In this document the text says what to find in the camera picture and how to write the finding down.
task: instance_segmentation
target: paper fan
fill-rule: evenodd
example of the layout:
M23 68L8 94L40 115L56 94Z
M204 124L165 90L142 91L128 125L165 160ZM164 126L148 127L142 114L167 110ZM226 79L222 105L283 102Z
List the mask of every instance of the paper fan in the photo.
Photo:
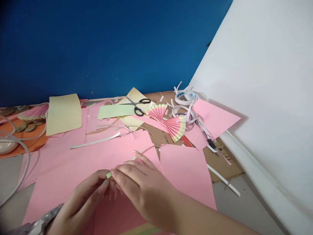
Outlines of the paper fan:
M146 115L153 117L162 126L164 126L167 132L170 134L174 142L177 142L184 134L186 129L186 121L182 115L178 117L163 121L167 104L156 104L146 110Z
M21 120L42 120L45 119L45 114L49 108L48 104L42 104L37 107L34 107L30 110L20 113L17 117Z

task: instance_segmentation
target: cardboard box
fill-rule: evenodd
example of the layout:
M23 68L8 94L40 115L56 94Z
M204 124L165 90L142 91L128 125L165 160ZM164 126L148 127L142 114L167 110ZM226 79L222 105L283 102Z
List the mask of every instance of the cardboard box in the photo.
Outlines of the cardboard box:
M156 104L171 104L171 99L173 99L174 105L178 105L175 102L175 92L173 91L166 91L166 92L156 92L156 93L149 93L145 94L145 96L149 99L151 99ZM169 114L172 111L172 108L168 106L168 114L164 115L165 118L170 118ZM155 139L151 137L152 142L156 146L160 146L161 144L175 144L175 145L182 145L183 142L181 140L177 141L176 143L173 142L170 135L166 132L161 131L160 129L157 129L153 126L150 126L146 123L142 124L142 127L148 129L151 131L151 133L154 135ZM216 147L220 150L220 152L231 162L231 165L228 165L228 163L225 161L225 159L222 156L217 156L215 153L213 153L208 147L205 147L203 149L206 162L213 167L218 173L220 173L225 179L229 180L232 178L235 178L241 174L244 173L244 170L242 169L239 162L236 160L234 155L228 150L228 148L224 145L222 140L220 138L216 139L215 143ZM213 172L210 171L211 180L213 183L220 182L221 179L217 177Z

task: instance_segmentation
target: white wall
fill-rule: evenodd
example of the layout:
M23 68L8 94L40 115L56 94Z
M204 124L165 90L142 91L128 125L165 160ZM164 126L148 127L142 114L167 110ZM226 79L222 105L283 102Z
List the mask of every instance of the white wall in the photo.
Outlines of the white wall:
M312 45L313 1L234 0L189 85L243 117L230 132L310 221Z

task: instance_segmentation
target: pen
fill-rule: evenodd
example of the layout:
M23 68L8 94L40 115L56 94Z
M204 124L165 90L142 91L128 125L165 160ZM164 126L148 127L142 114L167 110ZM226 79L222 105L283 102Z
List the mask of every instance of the pen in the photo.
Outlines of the pen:
M196 120L196 124L200 126L200 129L202 131L202 133L204 134L204 136L206 137L207 141L209 142L209 145L216 151L217 155L219 156L219 152L215 146L215 144L213 143L213 141L210 139L209 135L204 131L204 128L201 124L201 121L199 121L198 119Z

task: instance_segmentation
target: black scissor handle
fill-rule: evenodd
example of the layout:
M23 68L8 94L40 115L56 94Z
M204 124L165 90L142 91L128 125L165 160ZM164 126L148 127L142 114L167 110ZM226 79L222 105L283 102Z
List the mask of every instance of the black scissor handle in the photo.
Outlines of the black scissor handle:
M144 112L143 112L140 108L135 107L135 114L136 114L137 116L142 117L142 116L144 115Z
M151 100L150 99L142 99L142 100L139 100L139 103L151 103Z

